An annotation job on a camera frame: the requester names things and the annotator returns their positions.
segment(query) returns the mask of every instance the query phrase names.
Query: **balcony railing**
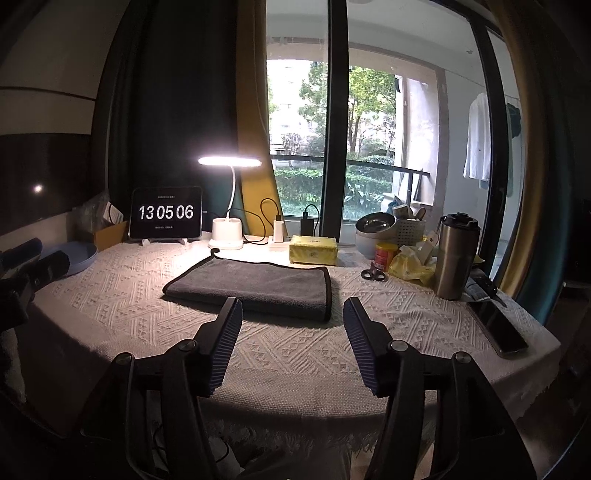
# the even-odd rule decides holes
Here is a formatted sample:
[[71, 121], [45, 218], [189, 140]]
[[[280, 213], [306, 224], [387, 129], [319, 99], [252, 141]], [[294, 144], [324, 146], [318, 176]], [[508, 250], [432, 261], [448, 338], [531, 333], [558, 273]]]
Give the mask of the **balcony railing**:
[[[287, 161], [307, 161], [307, 162], [319, 162], [324, 163], [324, 157], [311, 157], [307, 155], [271, 155], [271, 158], [275, 160], [287, 160]], [[347, 165], [356, 165], [358, 167], [369, 167], [369, 168], [377, 168], [380, 170], [389, 170], [389, 171], [397, 171], [401, 173], [408, 173], [408, 180], [407, 180], [407, 195], [406, 195], [406, 204], [410, 205], [413, 199], [413, 182], [414, 176], [424, 176], [429, 177], [430, 173], [423, 170], [413, 170], [412, 168], [405, 168], [405, 167], [396, 167], [393, 165], [383, 165], [381, 163], [373, 163], [361, 160], [347, 160]]]

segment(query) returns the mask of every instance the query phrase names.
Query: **table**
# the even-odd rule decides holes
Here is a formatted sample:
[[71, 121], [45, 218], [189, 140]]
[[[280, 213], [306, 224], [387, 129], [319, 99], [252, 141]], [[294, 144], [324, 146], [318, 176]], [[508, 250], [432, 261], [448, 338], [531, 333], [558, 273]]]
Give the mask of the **table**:
[[[155, 355], [193, 337], [215, 310], [165, 300], [162, 287], [208, 255], [206, 241], [119, 244], [101, 252], [86, 271], [38, 292], [30, 322], [17, 332], [31, 405], [65, 432], [116, 354]], [[288, 252], [259, 245], [219, 256], [289, 264]], [[338, 260], [329, 267], [333, 310], [327, 325], [245, 313], [224, 382], [202, 401], [211, 433], [289, 450], [371, 447], [386, 399], [373, 397], [359, 375], [342, 325], [349, 296], [359, 297], [394, 339], [423, 353], [447, 358], [459, 350], [470, 353], [514, 419], [555, 378], [560, 344], [508, 296], [500, 294], [507, 308], [499, 308], [530, 345], [513, 360], [496, 355], [463, 303], [395, 277], [382, 283], [361, 279], [368, 261], [354, 247], [341, 247]], [[434, 397], [428, 397], [427, 415], [433, 408]]]

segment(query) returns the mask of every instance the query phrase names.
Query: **yellow plastic bag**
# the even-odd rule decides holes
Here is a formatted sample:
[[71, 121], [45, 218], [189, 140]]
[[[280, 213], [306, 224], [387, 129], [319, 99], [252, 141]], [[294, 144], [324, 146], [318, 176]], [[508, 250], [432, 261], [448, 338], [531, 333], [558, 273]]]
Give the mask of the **yellow plastic bag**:
[[402, 280], [420, 280], [423, 285], [428, 285], [435, 275], [436, 258], [430, 258], [425, 265], [417, 256], [416, 247], [400, 247], [400, 253], [394, 257], [388, 273]]

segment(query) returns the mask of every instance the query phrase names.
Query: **scissors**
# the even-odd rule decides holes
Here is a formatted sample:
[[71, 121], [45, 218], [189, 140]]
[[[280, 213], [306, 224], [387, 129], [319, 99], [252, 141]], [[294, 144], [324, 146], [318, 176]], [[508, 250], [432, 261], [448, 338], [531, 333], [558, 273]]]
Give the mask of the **scissors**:
[[361, 278], [365, 280], [384, 281], [386, 280], [386, 274], [375, 268], [375, 263], [371, 262], [369, 268], [361, 271]]

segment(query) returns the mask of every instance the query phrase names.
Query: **tree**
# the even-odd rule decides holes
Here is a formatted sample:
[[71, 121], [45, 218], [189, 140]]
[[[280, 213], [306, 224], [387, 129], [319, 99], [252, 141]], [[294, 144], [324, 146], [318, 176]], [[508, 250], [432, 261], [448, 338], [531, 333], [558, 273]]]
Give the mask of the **tree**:
[[300, 152], [302, 137], [299, 134], [283, 135], [282, 143], [286, 155], [297, 155]]
[[311, 157], [324, 156], [324, 132], [321, 135], [311, 135], [306, 138], [306, 142], [302, 145], [302, 155], [309, 155]]
[[[306, 105], [299, 109], [301, 116], [317, 124], [324, 131], [326, 127], [326, 63], [312, 62], [308, 81], [302, 82], [300, 97]], [[351, 67], [349, 70], [349, 151], [355, 153], [367, 137], [364, 130], [372, 121], [382, 118], [382, 128], [389, 138], [389, 146], [394, 138], [396, 126], [396, 84], [394, 75], [378, 70]]]
[[269, 108], [269, 116], [277, 110], [277, 104], [273, 103], [273, 89], [271, 88], [271, 79], [267, 78], [267, 102]]
[[367, 157], [368, 155], [386, 155], [387, 145], [381, 140], [375, 138], [368, 138], [361, 147], [359, 154], [361, 157]]

